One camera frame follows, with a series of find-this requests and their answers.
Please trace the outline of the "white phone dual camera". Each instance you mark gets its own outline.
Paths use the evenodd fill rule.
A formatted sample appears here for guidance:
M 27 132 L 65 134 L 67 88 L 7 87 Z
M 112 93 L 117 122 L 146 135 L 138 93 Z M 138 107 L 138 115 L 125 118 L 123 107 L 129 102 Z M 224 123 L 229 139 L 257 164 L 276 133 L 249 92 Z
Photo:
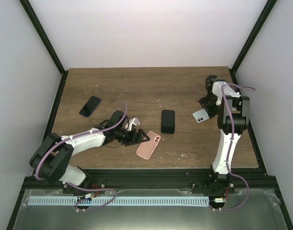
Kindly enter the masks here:
M 192 115 L 198 123 L 204 122 L 209 119 L 209 115 L 205 109 L 200 109 L 194 112 Z

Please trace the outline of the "black phone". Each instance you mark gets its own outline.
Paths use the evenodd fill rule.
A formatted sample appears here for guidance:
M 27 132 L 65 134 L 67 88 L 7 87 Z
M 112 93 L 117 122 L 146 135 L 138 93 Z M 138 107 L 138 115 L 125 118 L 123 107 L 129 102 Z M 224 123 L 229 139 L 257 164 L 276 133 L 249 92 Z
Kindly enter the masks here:
M 161 133 L 163 134 L 175 133 L 175 111 L 174 110 L 162 111 Z

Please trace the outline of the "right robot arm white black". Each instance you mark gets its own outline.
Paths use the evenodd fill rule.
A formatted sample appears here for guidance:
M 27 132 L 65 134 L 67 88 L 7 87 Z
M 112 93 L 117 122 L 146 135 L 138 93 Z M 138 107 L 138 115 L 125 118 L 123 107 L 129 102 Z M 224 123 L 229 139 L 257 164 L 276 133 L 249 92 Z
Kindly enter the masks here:
M 205 79 L 207 94 L 199 100 L 202 109 L 193 113 L 199 123 L 217 117 L 220 141 L 206 180 L 206 188 L 211 193 L 228 186 L 236 145 L 249 124 L 250 98 L 242 96 L 234 88 L 240 86 L 209 75 Z

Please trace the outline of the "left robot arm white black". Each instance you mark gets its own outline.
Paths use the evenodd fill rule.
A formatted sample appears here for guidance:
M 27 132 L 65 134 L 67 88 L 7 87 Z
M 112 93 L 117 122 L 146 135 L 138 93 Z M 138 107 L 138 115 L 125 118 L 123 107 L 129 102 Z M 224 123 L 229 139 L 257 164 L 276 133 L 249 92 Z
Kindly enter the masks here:
M 91 182 L 78 166 L 71 166 L 71 158 L 85 150 L 105 146 L 113 141 L 131 146 L 150 141 L 142 129 L 135 129 L 136 118 L 128 119 L 126 113 L 116 110 L 108 120 L 79 134 L 59 136 L 49 134 L 41 143 L 29 164 L 35 171 L 37 180 L 52 184 L 71 184 L 81 194 L 87 193 Z

